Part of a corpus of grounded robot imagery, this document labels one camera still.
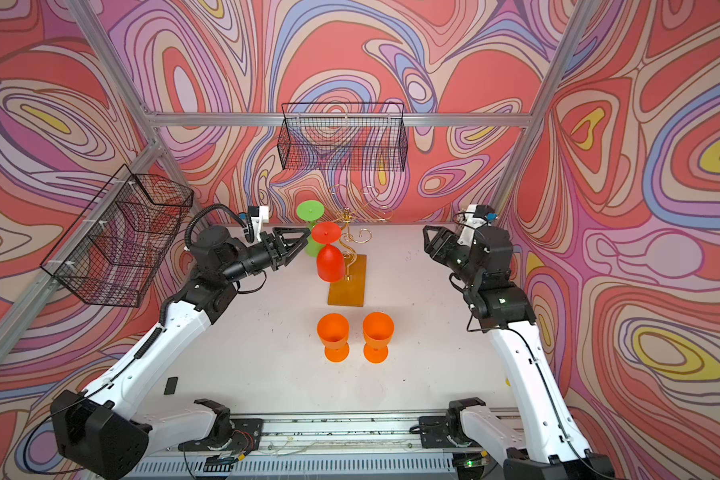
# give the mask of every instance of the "orange goblet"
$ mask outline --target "orange goblet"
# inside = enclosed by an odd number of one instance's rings
[[[362,322],[362,334],[365,337],[365,347],[362,352],[370,363],[381,363],[387,359],[389,349],[387,344],[392,340],[394,322],[383,312],[368,314]]]
[[[329,313],[317,322],[317,336],[326,346],[326,358],[340,362],[349,355],[349,322],[344,315]]]

